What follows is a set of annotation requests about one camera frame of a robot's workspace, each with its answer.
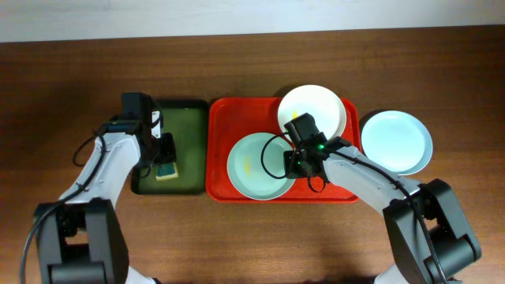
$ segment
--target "tray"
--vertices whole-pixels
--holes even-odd
[[[208,103],[203,100],[159,101],[163,108],[162,133],[174,135],[179,177],[156,181],[157,166],[134,170],[131,189],[137,194],[200,194],[205,192]]]
[[[277,109],[282,98],[222,98],[211,105],[208,134],[207,174],[205,188],[214,200],[232,203],[353,203],[358,198],[336,185],[327,185],[321,193],[312,192],[306,179],[297,179],[291,189],[277,199],[251,200],[231,184],[226,163],[231,148],[244,136],[252,133],[280,134]],[[342,137],[361,150],[356,107],[342,99],[347,112],[347,124]],[[323,181],[312,180],[321,188]]]

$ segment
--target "green tray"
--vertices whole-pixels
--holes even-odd
[[[172,133],[179,177],[156,181],[157,166],[134,170],[131,189],[136,194],[200,194],[205,191],[208,103],[202,100],[159,101],[163,108],[162,133]]]

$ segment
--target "white wall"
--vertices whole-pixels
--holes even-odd
[[[505,0],[0,0],[0,42],[505,24]]]

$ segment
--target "plate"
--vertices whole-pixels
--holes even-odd
[[[279,128],[285,132],[284,125],[308,113],[314,117],[319,131],[327,139],[340,136],[346,127],[346,108],[340,98],[331,90],[317,85],[305,85],[291,90],[282,99],[277,111]]]
[[[286,193],[294,179],[275,179],[261,166],[261,150],[274,135],[254,133],[240,139],[231,149],[226,165],[231,184],[254,200],[272,200]],[[282,138],[274,139],[265,150],[264,163],[275,176],[284,175],[284,151],[293,148]]]
[[[401,175],[424,169],[433,154],[426,127],[414,116],[396,110],[372,116],[361,132],[361,144],[369,159]]]

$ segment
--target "brown tabletop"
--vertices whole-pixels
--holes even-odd
[[[435,152],[413,177],[452,185],[483,248],[458,277],[505,282],[504,26],[0,44],[0,282],[17,281],[33,211],[71,186],[73,152],[120,111],[122,92],[212,102],[301,84],[360,116],[424,122]],[[393,262],[382,217],[361,201],[220,204],[138,196],[127,181],[117,215],[130,263],[162,282],[294,283]],[[34,245],[27,280],[39,282]]]

